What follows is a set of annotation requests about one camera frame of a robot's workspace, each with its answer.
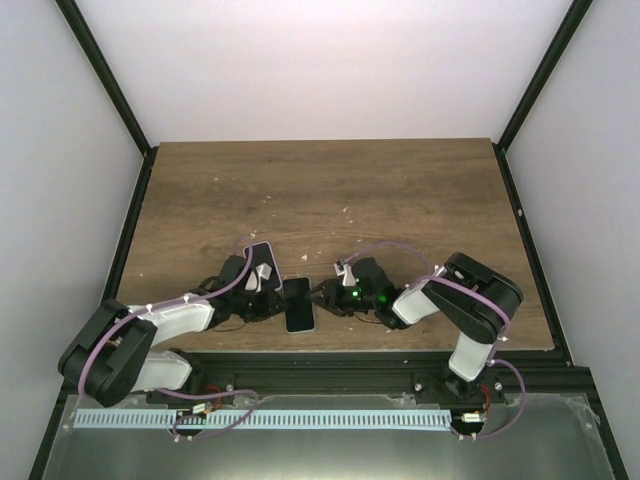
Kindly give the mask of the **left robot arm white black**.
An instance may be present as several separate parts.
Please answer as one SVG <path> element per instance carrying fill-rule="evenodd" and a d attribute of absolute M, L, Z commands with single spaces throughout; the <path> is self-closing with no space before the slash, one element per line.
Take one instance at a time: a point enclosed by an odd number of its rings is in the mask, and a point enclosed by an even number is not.
<path fill-rule="evenodd" d="M 80 395 L 103 407 L 132 392 L 167 389 L 181 403 L 204 392 L 195 364 L 178 351 L 155 346 L 187 333 L 213 330 L 232 317 L 265 321 L 286 309 L 272 248 L 260 242 L 231 255 L 220 272 L 172 300 L 147 305 L 104 301 L 58 362 L 58 372 Z"/>

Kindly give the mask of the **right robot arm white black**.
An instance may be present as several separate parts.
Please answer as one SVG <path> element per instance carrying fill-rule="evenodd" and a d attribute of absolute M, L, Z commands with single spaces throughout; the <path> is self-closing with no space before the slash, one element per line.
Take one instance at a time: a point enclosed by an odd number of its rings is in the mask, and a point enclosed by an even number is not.
<path fill-rule="evenodd" d="M 372 257 L 334 264 L 336 277 L 306 294 L 312 304 L 339 317 L 373 313 L 391 330 L 405 330 L 436 313 L 459 330 L 443 375 L 447 396 L 458 403 L 480 390 L 479 377 L 524 300 L 521 288 L 461 252 L 433 273 L 395 286 Z"/>

